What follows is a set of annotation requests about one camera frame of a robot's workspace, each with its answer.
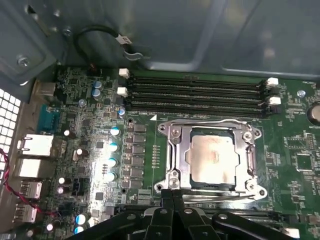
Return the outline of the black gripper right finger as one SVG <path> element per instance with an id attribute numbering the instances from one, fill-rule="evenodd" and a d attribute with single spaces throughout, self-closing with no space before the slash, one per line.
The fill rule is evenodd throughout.
<path id="1" fill-rule="evenodd" d="M 250 221 L 236 214 L 220 211 L 205 220 L 197 210 L 185 207 L 180 190 L 173 191 L 174 210 L 192 240 L 292 240 L 290 235 Z"/>

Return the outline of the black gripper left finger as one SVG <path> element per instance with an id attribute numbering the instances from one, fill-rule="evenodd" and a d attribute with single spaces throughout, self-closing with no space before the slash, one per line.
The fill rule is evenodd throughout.
<path id="1" fill-rule="evenodd" d="M 147 214 L 124 211 L 70 236 L 69 240 L 170 240 L 174 220 L 173 191 L 161 191 L 161 205 Z"/>

